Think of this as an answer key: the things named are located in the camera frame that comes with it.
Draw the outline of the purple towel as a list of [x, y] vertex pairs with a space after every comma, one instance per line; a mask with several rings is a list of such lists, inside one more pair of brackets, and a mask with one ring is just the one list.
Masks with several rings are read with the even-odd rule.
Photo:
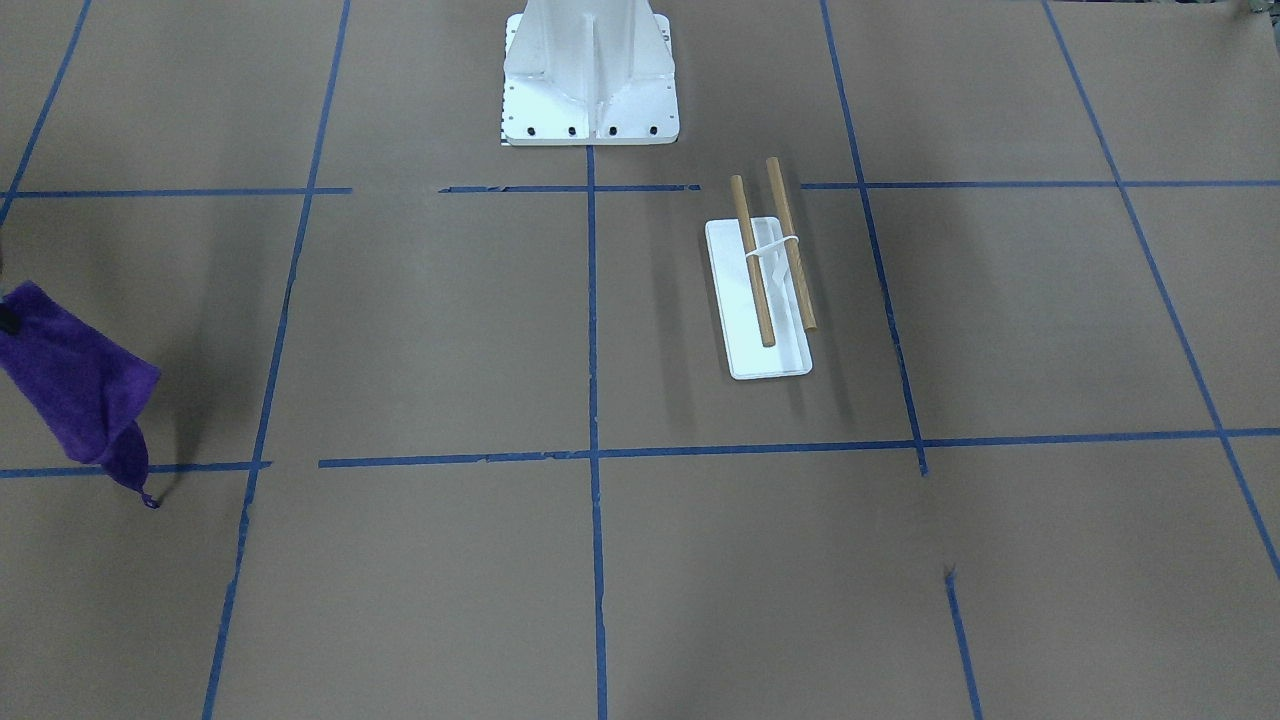
[[3, 296], [3, 370], [45, 421], [69, 460], [99, 466], [148, 509], [148, 447], [140, 416], [161, 378], [136, 356], [55, 302], [35, 282]]

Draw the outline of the white rack base tray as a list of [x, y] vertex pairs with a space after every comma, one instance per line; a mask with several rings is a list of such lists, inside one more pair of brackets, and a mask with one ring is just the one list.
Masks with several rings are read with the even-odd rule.
[[786, 242], [776, 217], [754, 217], [754, 252], [735, 219], [705, 224], [716, 304], [730, 375], [767, 380], [806, 375], [813, 359]]

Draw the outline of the rear wooden rack rod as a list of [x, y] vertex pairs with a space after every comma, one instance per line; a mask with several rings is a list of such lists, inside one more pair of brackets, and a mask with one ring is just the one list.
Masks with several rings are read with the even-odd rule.
[[777, 156], [768, 156], [765, 159], [765, 172], [768, 174], [774, 209], [780, 219], [780, 227], [783, 233], [783, 246], [788, 260], [788, 268], [791, 270], [803, 329], [806, 333], [817, 332], [818, 323], [812, 299], [812, 288], [800, 250], [797, 228], [794, 219], [794, 210], [792, 204], [790, 202], [785, 174]]

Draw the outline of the wooden rack rod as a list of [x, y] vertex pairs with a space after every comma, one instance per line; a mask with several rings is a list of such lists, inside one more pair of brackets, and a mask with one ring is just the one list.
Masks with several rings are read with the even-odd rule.
[[748, 205], [748, 195], [744, 178], [741, 176], [735, 174], [730, 177], [730, 193], [739, 223], [744, 261], [748, 270], [748, 283], [751, 292], [753, 307], [756, 314], [756, 327], [762, 340], [762, 346], [772, 348], [776, 346], [774, 325], [765, 291], [762, 263], [759, 255], [756, 254], [758, 246], [753, 215]]
[[783, 246], [788, 260], [788, 268], [791, 270], [803, 329], [806, 333], [817, 332], [818, 323], [812, 299], [812, 288], [800, 250], [797, 228], [794, 219], [794, 210], [792, 204], [790, 202], [785, 174], [777, 156], [768, 156], [765, 159], [765, 172], [768, 174], [774, 209], [780, 219], [780, 227], [783, 233]]

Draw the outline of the front wooden rack rod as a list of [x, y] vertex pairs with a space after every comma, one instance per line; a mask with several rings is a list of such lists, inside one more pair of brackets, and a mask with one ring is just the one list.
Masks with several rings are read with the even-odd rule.
[[759, 255], [756, 254], [758, 246], [753, 215], [748, 205], [748, 195], [744, 178], [741, 176], [735, 174], [730, 177], [730, 193], [739, 223], [744, 261], [748, 270], [748, 283], [751, 292], [753, 307], [756, 314], [756, 327], [762, 340], [762, 346], [772, 348], [776, 346], [774, 325], [765, 291], [762, 263]]

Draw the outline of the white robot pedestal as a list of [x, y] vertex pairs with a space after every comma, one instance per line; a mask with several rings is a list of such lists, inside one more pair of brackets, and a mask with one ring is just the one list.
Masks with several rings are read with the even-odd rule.
[[672, 28], [649, 1], [529, 1], [504, 41], [504, 146], [678, 140]]

